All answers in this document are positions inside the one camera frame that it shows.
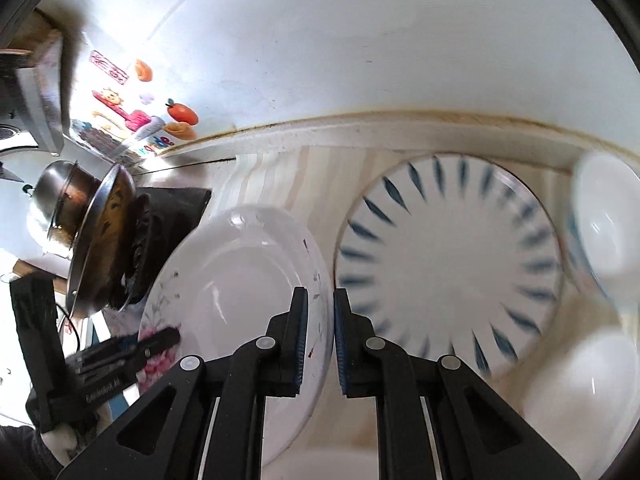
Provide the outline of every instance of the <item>floral plate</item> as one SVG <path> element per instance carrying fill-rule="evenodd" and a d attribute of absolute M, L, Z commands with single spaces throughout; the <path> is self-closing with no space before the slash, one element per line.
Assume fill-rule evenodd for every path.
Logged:
<path fill-rule="evenodd" d="M 264 335 L 271 317 L 289 309 L 299 285 L 309 298 L 304 377 L 296 398 L 267 398 L 262 462 L 269 463 L 311 416 L 334 336 L 326 264 L 311 233 L 286 211 L 253 205 L 229 209 L 173 252 L 149 293 L 139 338 L 175 326 L 181 341 L 149 360 L 139 374 L 140 392 L 186 355 L 216 359 Z"/>

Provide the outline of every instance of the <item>blue striped plate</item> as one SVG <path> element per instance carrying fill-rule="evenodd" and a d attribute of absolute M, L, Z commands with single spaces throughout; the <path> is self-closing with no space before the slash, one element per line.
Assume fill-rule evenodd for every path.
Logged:
<path fill-rule="evenodd" d="M 436 155 L 390 170 L 356 202 L 336 286 L 376 333 L 410 354 L 454 353 L 484 377 L 530 353 L 561 286 L 555 229 L 516 176 Z"/>

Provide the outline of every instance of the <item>black cloth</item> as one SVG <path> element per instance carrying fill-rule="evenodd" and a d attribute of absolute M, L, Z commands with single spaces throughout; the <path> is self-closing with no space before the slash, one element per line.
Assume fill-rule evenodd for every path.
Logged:
<path fill-rule="evenodd" d="M 0 426 L 0 480 L 54 480 L 60 471 L 39 432 Z"/>

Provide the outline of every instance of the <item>person's hand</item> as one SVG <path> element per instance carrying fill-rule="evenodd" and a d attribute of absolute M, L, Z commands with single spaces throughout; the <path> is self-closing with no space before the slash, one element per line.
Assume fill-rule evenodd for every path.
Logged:
<path fill-rule="evenodd" d="M 60 424 L 54 430 L 42 434 L 42 441 L 51 454 L 63 466 L 67 466 L 90 442 L 100 435 L 113 422 L 111 410 L 107 403 L 96 411 L 97 424 L 82 434 L 68 424 Z"/>

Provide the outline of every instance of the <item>fruit magnet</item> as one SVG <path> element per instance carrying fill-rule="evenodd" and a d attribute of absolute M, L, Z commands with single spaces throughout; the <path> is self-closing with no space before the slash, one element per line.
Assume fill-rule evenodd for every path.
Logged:
<path fill-rule="evenodd" d="M 173 99 L 167 100 L 166 111 L 177 123 L 187 123 L 189 126 L 195 126 L 198 124 L 198 116 L 196 115 L 196 112 L 191 110 L 188 106 L 174 102 Z"/>
<path fill-rule="evenodd" d="M 154 71 L 151 70 L 148 64 L 140 59 L 136 60 L 136 74 L 138 75 L 138 79 L 143 83 L 148 83 L 154 78 Z"/>
<path fill-rule="evenodd" d="M 198 137 L 189 123 L 185 122 L 169 123 L 162 129 L 180 140 L 194 140 Z"/>

